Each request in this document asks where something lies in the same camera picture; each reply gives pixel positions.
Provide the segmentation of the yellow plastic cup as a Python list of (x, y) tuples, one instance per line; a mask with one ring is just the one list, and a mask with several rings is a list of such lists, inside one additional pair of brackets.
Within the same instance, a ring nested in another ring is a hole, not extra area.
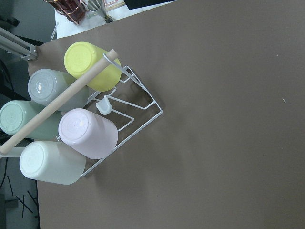
[(94, 76), (87, 86), (106, 92), (114, 88), (121, 79), (121, 70), (104, 57), (108, 52), (89, 42), (73, 43), (65, 52), (64, 66), (66, 71), (76, 79), (87, 73)]

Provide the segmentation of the light green plastic cup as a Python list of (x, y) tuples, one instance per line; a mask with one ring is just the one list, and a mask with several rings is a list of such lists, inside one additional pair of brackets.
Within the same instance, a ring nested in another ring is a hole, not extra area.
[[(14, 135), (45, 107), (34, 101), (13, 100), (7, 102), (0, 110), (0, 128), (9, 135)], [(56, 111), (27, 138), (52, 140), (58, 135), (61, 112)]]

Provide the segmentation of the white plastic cup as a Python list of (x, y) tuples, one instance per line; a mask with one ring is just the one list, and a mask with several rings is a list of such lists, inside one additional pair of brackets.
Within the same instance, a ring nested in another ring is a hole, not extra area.
[(20, 156), (20, 170), (30, 179), (70, 185), (83, 174), (86, 157), (63, 142), (35, 141)]

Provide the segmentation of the grey plastic cup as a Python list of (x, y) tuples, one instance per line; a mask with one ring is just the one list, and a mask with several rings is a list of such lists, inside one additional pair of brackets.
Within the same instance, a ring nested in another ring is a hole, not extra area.
[[(68, 73), (51, 69), (40, 69), (30, 77), (28, 93), (33, 101), (47, 106), (75, 81), (76, 78)], [(58, 110), (66, 113), (75, 108), (83, 108), (88, 98), (89, 88), (85, 86)]]

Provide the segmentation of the aluminium frame post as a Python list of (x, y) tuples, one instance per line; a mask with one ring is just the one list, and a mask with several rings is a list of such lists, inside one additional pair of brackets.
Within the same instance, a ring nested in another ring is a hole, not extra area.
[(36, 46), (0, 28), (0, 48), (30, 62), (38, 57)]

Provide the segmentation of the pink plastic cup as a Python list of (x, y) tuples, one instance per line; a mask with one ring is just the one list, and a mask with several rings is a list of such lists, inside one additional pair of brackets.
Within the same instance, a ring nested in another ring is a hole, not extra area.
[(82, 108), (67, 112), (58, 132), (64, 143), (90, 159), (106, 158), (118, 142), (118, 130), (112, 121)]

